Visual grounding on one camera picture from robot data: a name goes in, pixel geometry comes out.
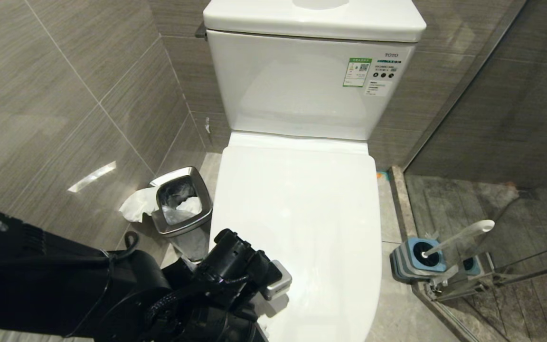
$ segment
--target bathroom floor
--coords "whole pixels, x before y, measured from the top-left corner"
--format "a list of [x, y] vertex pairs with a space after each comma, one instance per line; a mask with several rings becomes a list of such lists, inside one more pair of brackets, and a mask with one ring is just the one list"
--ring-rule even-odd
[[[518, 197], [511, 184], [416, 175], [407, 175], [406, 184], [419, 235], [438, 234], [441, 240], [474, 221], [495, 217]], [[510, 273], [520, 274], [547, 265], [547, 252], [543, 253], [547, 251], [547, 189], [515, 201], [496, 223], [490, 236], [481, 242], [495, 266], [513, 264]], [[547, 342], [547, 275], [454, 301], [466, 301], [510, 342]], [[452, 306], [453, 301], [443, 304]], [[470, 319], [458, 314], [460, 321]]]
[[[221, 154], [207, 153], [200, 174], [216, 200], [215, 187]], [[411, 287], [395, 281], [391, 276], [388, 256], [401, 243], [396, 210], [386, 174], [378, 177], [381, 205], [381, 237], [383, 276], [377, 314], [366, 342], [454, 342], [457, 338], [413, 294]], [[176, 260], [172, 248], [166, 253], [162, 266]]]

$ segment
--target toilet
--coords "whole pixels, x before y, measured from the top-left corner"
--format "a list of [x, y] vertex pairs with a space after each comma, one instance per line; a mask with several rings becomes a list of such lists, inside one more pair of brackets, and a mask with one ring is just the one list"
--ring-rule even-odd
[[367, 139], [425, 22], [410, 0], [211, 0], [204, 23], [232, 128], [210, 247], [229, 228], [291, 274], [270, 342], [362, 342], [382, 272]]

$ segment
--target toilet tank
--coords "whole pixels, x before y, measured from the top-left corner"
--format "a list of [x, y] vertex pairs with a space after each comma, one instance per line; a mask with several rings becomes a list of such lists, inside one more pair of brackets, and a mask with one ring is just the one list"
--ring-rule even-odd
[[204, 23], [232, 129], [354, 140], [425, 29], [410, 0], [211, 0]]

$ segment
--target toilet tank lid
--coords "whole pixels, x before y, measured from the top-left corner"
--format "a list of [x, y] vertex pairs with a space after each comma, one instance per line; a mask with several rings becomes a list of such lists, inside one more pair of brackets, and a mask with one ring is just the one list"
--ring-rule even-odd
[[211, 0], [211, 30], [416, 43], [425, 21], [411, 0]]

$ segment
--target gray tile wall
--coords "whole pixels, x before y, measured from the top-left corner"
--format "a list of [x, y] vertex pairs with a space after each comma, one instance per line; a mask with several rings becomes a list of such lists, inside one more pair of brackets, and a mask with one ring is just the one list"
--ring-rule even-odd
[[547, 186], [547, 1], [527, 3], [408, 172]]
[[[187, 103], [209, 152], [228, 143], [208, 43], [193, 37], [208, 0], [150, 0]], [[384, 171], [402, 164], [470, 67], [512, 0], [415, 0], [428, 24], [409, 70], [369, 139], [369, 151]], [[206, 130], [209, 120], [210, 133]]]
[[98, 248], [134, 229], [161, 259], [117, 210], [205, 155], [146, 0], [0, 1], [0, 211]]

